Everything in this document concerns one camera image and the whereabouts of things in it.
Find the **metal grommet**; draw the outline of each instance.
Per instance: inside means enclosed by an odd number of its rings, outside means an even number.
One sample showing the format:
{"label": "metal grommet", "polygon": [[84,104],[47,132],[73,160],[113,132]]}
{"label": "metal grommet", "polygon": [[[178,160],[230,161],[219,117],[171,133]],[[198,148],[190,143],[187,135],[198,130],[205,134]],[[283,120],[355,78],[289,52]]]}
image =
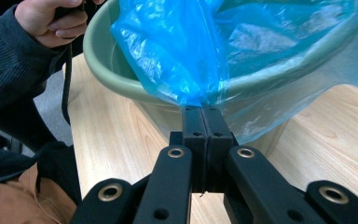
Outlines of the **metal grommet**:
{"label": "metal grommet", "polygon": [[240,148],[237,150],[238,155],[244,158],[253,158],[255,156],[255,153],[249,149],[249,148]]}
{"label": "metal grommet", "polygon": [[175,148],[171,148],[168,151],[168,156],[170,156],[172,158],[181,158],[181,157],[185,156],[185,152],[181,148],[175,147]]}
{"label": "metal grommet", "polygon": [[110,184],[100,189],[98,198],[103,202],[111,202],[120,197],[122,192],[123,188],[120,184]]}
{"label": "metal grommet", "polygon": [[319,193],[321,193],[325,199],[327,199],[332,203],[346,204],[350,201],[350,199],[344,192],[332,187],[328,187],[328,186],[320,187]]}

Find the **brown pants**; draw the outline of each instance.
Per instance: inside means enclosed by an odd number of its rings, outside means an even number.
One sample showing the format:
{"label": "brown pants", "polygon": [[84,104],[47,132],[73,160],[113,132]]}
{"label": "brown pants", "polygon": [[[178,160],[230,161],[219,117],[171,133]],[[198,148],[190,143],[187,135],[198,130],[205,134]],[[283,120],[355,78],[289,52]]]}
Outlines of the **brown pants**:
{"label": "brown pants", "polygon": [[37,174],[35,164],[20,177],[0,183],[0,223],[70,222],[75,203],[54,181],[38,180]]}

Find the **dark sleeve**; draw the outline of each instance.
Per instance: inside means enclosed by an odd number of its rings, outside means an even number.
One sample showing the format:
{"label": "dark sleeve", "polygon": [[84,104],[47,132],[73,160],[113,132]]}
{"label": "dark sleeve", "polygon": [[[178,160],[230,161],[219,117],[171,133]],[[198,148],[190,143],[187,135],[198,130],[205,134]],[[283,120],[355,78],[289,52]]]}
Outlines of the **dark sleeve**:
{"label": "dark sleeve", "polygon": [[15,19],[15,8],[0,17],[0,109],[46,80],[64,51],[34,41]]}

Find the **person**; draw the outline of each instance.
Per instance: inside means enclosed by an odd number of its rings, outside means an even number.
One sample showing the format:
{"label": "person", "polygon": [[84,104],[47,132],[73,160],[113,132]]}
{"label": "person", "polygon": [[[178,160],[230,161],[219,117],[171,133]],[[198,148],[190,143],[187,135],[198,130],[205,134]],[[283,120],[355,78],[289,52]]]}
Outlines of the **person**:
{"label": "person", "polygon": [[[82,1],[24,0],[0,15],[0,110],[51,76],[66,45],[85,33],[86,12],[55,17]],[[68,222],[80,201],[73,147],[51,142],[32,158],[0,150],[1,223]]]}
{"label": "person", "polygon": [[[65,52],[63,46],[73,41],[66,37],[84,34],[86,12],[75,11],[53,21],[55,8],[81,3],[82,0],[22,1],[0,17],[0,109],[55,71],[55,63]],[[39,12],[39,8],[48,7]]]}

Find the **gray floor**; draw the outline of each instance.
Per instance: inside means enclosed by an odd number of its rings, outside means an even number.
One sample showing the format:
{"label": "gray floor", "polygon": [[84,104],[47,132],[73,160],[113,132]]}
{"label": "gray floor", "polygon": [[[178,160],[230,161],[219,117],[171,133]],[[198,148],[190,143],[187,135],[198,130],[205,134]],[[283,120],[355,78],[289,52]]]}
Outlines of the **gray floor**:
{"label": "gray floor", "polygon": [[60,71],[48,79],[45,92],[37,96],[34,102],[43,121],[48,125],[51,132],[59,141],[63,141],[69,146],[73,144],[73,140],[71,127],[66,123],[62,115],[62,89],[63,74]]}

